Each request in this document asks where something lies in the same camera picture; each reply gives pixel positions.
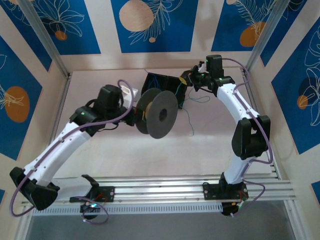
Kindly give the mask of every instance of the white vent strip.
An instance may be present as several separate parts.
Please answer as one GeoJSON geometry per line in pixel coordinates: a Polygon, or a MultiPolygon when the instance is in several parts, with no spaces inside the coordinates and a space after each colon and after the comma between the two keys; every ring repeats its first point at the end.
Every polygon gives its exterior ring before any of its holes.
{"type": "MultiPolygon", "coordinates": [[[[219,213],[223,211],[221,203],[171,203],[171,204],[112,204],[106,209],[110,215],[124,214],[174,214],[174,213],[219,213]]],[[[79,205],[51,206],[43,211],[34,210],[33,216],[72,216],[79,215],[79,205]]],[[[100,209],[86,215],[103,215],[100,209]]]]}

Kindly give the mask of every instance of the gray floor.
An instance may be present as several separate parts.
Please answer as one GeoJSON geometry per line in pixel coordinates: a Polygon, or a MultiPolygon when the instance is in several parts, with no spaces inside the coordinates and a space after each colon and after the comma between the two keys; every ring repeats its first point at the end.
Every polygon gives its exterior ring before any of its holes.
{"type": "Polygon", "coordinates": [[[259,201],[235,216],[221,213],[111,215],[105,225],[80,216],[35,216],[27,240],[292,240],[282,201],[259,201]]]}

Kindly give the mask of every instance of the spool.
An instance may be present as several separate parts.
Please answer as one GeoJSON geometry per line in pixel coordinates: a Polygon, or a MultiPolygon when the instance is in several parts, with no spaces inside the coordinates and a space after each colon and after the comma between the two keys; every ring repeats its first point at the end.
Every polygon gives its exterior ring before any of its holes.
{"type": "Polygon", "coordinates": [[[178,114],[176,96],[171,91],[161,91],[158,88],[147,90],[136,107],[142,112],[136,127],[141,133],[150,134],[154,139],[161,139],[170,132],[178,114]]]}

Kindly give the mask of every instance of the white floor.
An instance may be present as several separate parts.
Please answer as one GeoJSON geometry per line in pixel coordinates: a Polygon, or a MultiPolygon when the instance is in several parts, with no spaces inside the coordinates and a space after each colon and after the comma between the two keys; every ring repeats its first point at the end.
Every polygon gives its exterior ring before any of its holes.
{"type": "MultiPolygon", "coordinates": [[[[148,72],[178,77],[185,69],[147,69],[148,72]]],[[[243,81],[239,68],[225,68],[236,83],[243,81]]],[[[141,89],[147,73],[137,70],[90,70],[72,74],[58,131],[60,132],[74,111],[98,96],[106,84],[125,79],[141,89]]],[[[240,92],[249,102],[246,88],[240,92]]],[[[194,92],[193,98],[210,95],[194,92]]],[[[137,177],[221,174],[233,155],[231,140],[236,123],[230,113],[213,94],[207,103],[188,100],[183,107],[190,114],[194,136],[187,113],[179,110],[171,132],[162,139],[141,134],[136,127],[125,123],[114,131],[97,133],[81,146],[56,173],[56,178],[78,177],[137,177]]],[[[268,165],[254,163],[248,174],[270,174],[268,165]]]]}

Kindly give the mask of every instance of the black electronics box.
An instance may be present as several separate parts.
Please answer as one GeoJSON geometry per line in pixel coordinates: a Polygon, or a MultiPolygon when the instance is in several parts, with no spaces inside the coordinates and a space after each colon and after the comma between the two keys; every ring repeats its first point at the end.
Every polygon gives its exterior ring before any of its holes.
{"type": "Polygon", "coordinates": [[[183,83],[181,84],[181,81],[178,77],[148,72],[141,89],[141,94],[144,94],[145,91],[152,88],[158,88],[161,91],[167,90],[173,94],[176,94],[175,96],[176,100],[178,101],[178,108],[182,109],[186,97],[187,86],[183,83]]]}

